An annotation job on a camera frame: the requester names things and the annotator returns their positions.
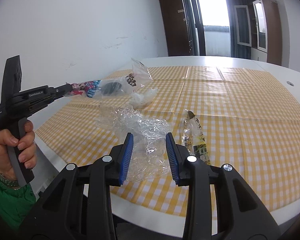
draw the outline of glass cabinet door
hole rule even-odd
[[[253,2],[257,20],[258,49],[267,52],[267,27],[262,0]]]

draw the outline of curtain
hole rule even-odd
[[[248,5],[255,0],[226,0],[230,23],[231,57],[251,59],[251,47],[240,45],[237,41],[237,27],[235,20],[235,5]]]

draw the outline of checkered tablecloth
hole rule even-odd
[[[232,164],[269,211],[300,198],[300,104],[270,73],[205,66],[149,68],[157,88],[154,101],[141,112],[165,119],[181,143],[184,110],[198,117],[211,164]],[[109,77],[129,74],[117,71]],[[106,100],[122,106],[128,97]],[[114,133],[96,127],[99,101],[74,97],[36,133],[68,163],[86,165],[118,144]],[[139,183],[125,182],[112,193],[168,214],[185,216],[187,187],[170,174]],[[216,207],[213,219],[216,219]]]

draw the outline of plastic bag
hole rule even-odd
[[[186,109],[186,112],[187,116],[183,122],[182,145],[187,147],[190,155],[194,155],[210,165],[207,144],[199,119],[191,111]]]
[[[83,83],[73,83],[73,91],[66,96],[84,95],[93,99],[130,95],[152,81],[148,68],[132,59],[132,73],[113,79],[101,79]]]
[[[157,92],[157,89],[150,88],[143,94],[132,93],[129,104],[132,105],[134,109],[143,108],[153,101]]]
[[[170,172],[164,153],[166,134],[171,132],[171,127],[165,120],[147,118],[131,105],[120,108],[100,105],[99,109],[97,127],[113,131],[120,144],[124,143],[128,132],[133,134],[127,181],[154,179]]]

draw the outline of green clothing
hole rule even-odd
[[[14,190],[0,181],[0,216],[13,230],[18,229],[34,204],[30,184]]]

